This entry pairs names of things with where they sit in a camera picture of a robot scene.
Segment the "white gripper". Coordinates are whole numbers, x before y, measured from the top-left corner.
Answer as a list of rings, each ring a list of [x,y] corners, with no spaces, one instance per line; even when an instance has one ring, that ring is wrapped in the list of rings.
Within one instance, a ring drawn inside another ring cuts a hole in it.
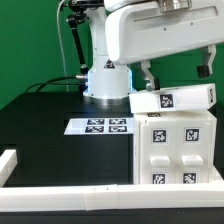
[[[159,0],[104,0],[109,58],[117,64],[138,62],[137,72],[149,92],[159,90],[160,83],[144,60],[201,48],[198,77],[213,74],[214,44],[224,42],[224,0],[185,1],[188,8],[164,12]]]

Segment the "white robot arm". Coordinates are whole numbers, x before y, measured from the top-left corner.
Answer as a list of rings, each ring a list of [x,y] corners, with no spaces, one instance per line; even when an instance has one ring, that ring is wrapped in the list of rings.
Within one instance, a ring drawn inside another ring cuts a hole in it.
[[[93,65],[79,57],[88,101],[115,104],[134,91],[135,66],[149,91],[160,88],[150,71],[155,58],[200,49],[198,76],[212,74],[216,45],[224,42],[224,0],[68,0],[67,17],[76,43],[77,28],[88,22]]]

